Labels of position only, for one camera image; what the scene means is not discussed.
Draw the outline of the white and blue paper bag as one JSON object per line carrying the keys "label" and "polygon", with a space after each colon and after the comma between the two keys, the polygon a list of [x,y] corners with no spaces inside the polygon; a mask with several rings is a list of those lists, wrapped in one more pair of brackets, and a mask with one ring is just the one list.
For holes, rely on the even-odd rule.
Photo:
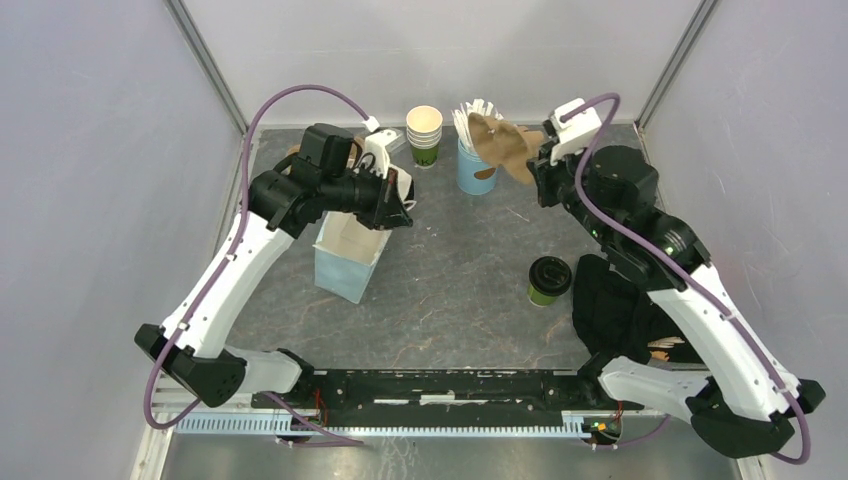
{"label": "white and blue paper bag", "polygon": [[329,212],[313,245],[315,286],[359,304],[390,236],[353,214]]}

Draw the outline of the brown cardboard cup carrier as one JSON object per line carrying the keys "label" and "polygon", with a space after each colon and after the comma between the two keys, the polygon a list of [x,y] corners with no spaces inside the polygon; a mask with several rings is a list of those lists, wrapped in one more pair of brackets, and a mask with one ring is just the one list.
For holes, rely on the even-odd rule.
{"label": "brown cardboard cup carrier", "polygon": [[483,162],[491,168],[503,168],[522,184],[534,182],[527,162],[537,158],[547,140],[544,132],[478,113],[470,113],[467,124],[473,148]]}

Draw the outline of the black cup lid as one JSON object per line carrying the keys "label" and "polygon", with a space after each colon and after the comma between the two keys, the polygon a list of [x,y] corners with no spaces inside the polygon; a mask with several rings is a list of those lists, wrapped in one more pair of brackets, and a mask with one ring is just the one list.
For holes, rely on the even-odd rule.
{"label": "black cup lid", "polygon": [[558,297],[566,293],[573,281],[571,267],[554,256],[537,258],[529,268],[529,285],[535,292]]}

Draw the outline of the green paper cup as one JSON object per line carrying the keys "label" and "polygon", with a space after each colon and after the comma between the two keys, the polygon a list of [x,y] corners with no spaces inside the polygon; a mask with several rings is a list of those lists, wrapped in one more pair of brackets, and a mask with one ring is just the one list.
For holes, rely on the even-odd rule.
{"label": "green paper cup", "polygon": [[537,307],[547,307],[553,304],[561,295],[562,293],[558,292],[557,290],[550,292],[543,288],[539,288],[533,283],[528,284],[527,298],[533,305]]}

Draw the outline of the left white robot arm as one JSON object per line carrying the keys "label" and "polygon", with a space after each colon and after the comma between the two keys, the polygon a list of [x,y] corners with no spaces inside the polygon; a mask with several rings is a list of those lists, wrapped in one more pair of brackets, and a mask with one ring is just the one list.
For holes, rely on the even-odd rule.
{"label": "left white robot arm", "polygon": [[362,123],[362,142],[334,125],[309,126],[298,151],[256,177],[243,176],[232,228],[196,285],[160,324],[144,324],[135,335],[154,363],[143,397],[149,426],[163,428],[152,411],[161,374],[195,405],[211,408],[240,393],[279,397],[295,408],[312,399],[314,381],[296,355],[228,349],[226,341],[259,281],[324,214],[350,214],[377,232],[412,225],[414,183],[391,161],[401,137],[369,114]]}

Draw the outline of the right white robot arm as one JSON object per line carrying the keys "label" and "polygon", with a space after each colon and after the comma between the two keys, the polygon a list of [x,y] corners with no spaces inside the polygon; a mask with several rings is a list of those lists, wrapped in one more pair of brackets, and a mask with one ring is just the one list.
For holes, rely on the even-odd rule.
{"label": "right white robot arm", "polygon": [[544,121],[547,139],[529,163],[543,207],[564,207],[612,265],[662,309],[703,363],[674,371],[601,353],[577,382],[591,408],[632,402],[689,424],[713,450],[732,459],[770,455],[792,463],[812,454],[808,416],[825,391],[792,374],[769,351],[724,287],[692,228],[656,204],[657,171],[640,154],[610,154],[597,145],[610,125],[597,106],[618,106],[616,93],[578,98]]}

